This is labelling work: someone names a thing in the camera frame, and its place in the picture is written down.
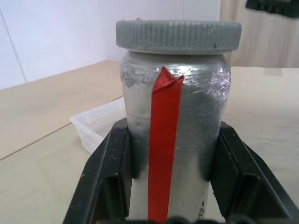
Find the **table surface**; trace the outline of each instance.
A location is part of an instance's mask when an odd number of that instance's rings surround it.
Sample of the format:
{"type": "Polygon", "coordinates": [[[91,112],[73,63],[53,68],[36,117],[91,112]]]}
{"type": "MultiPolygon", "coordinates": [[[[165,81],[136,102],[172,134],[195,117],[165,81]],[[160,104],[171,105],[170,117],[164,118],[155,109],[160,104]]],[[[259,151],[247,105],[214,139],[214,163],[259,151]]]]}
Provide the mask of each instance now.
{"type": "MultiPolygon", "coordinates": [[[[12,146],[10,150],[1,152],[4,159],[0,161],[0,224],[62,223],[84,164],[89,157],[81,145],[75,127],[68,124],[67,116],[121,95],[119,64],[113,62],[104,64],[109,66],[104,66],[107,70],[102,74],[104,77],[101,80],[110,83],[110,88],[106,88],[107,91],[103,93],[90,91],[89,85],[93,87],[96,85],[92,85],[92,81],[86,79],[93,81],[95,79],[92,75],[83,73],[79,74],[77,79],[84,80],[88,84],[82,85],[75,95],[71,90],[73,85],[67,84],[63,85],[62,92],[56,93],[53,93],[51,88],[43,91],[38,84],[31,84],[30,88],[25,88],[24,86],[28,85],[25,84],[0,91],[0,99],[16,99],[17,95],[26,95],[26,91],[31,92],[31,97],[22,98],[24,101],[22,103],[20,100],[16,100],[15,104],[6,102],[11,106],[11,113],[17,113],[14,110],[18,109],[27,109],[26,116],[21,116],[17,120],[12,120],[13,116],[8,118],[1,116],[1,123],[5,124],[0,130],[1,141],[5,140],[3,136],[10,139],[6,140],[6,145],[2,142],[1,148],[10,146],[10,142],[12,146]],[[60,98],[65,103],[71,101],[71,107],[53,102],[60,98]],[[25,102],[28,99],[35,103],[25,102]],[[56,119],[59,122],[48,128],[48,123],[44,122],[46,119],[50,119],[49,123],[56,122],[56,119]],[[39,122],[42,124],[30,127],[30,132],[34,134],[27,133],[28,130],[24,131],[23,124],[39,122]]],[[[72,79],[72,76],[65,78],[66,83],[71,82],[68,79],[72,79]]],[[[299,206],[297,83],[299,83],[299,69],[233,67],[232,86],[223,120],[233,126],[242,140],[265,160],[295,204],[299,206]]],[[[206,217],[223,220],[213,194],[209,195],[206,217]]]]}

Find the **red tape strip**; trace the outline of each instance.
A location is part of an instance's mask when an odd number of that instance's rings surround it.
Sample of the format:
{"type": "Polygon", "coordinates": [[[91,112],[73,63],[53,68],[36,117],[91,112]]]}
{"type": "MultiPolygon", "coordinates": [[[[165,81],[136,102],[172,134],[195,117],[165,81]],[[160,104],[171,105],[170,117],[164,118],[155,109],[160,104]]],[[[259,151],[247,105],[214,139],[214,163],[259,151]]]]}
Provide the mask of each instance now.
{"type": "Polygon", "coordinates": [[[175,78],[163,67],[152,92],[148,219],[156,222],[167,219],[183,80],[183,76],[175,78]]]}

